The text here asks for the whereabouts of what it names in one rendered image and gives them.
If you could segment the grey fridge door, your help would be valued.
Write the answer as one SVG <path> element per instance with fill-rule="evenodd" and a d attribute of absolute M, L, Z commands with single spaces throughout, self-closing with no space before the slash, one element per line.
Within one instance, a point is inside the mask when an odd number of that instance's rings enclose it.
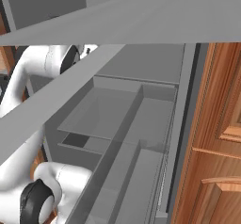
<path fill-rule="evenodd" d="M 110 0 L 0 37 L 97 49 L 31 75 L 0 119 L 0 165 L 41 126 L 31 166 L 92 172 L 66 224 L 170 224 L 211 43 L 241 42 L 241 0 Z"/>

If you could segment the wooden cabinet door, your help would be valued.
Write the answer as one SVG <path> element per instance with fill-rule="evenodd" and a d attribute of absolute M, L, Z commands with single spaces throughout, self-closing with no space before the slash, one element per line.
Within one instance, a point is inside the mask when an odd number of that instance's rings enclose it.
<path fill-rule="evenodd" d="M 188 224 L 241 224 L 241 177 L 201 180 Z"/>
<path fill-rule="evenodd" d="M 241 143 L 241 46 L 217 126 L 217 137 Z"/>

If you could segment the grey fridge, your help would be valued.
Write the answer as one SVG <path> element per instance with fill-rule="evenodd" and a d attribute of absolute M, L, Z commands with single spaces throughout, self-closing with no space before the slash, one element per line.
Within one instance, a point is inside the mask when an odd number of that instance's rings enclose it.
<path fill-rule="evenodd" d="M 87 6 L 86 0 L 2 0 L 8 32 Z"/>

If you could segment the tall wooden cabinet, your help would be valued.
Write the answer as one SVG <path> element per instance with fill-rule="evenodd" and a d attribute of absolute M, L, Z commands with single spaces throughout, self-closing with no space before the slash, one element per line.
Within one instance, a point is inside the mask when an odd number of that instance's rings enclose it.
<path fill-rule="evenodd" d="M 241 177 L 241 143 L 217 137 L 217 126 L 241 42 L 208 46 L 170 224 L 188 224 L 201 180 Z"/>

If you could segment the wooden cabinet run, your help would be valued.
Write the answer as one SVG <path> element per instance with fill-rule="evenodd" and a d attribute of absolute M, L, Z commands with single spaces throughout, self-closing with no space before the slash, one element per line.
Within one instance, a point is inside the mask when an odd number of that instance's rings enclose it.
<path fill-rule="evenodd" d="M 4 16 L 0 12 L 0 37 L 7 33 L 7 27 L 4 22 Z M 0 44 L 0 70 L 6 70 L 10 73 L 15 65 L 16 48 L 14 46 L 4 46 Z"/>

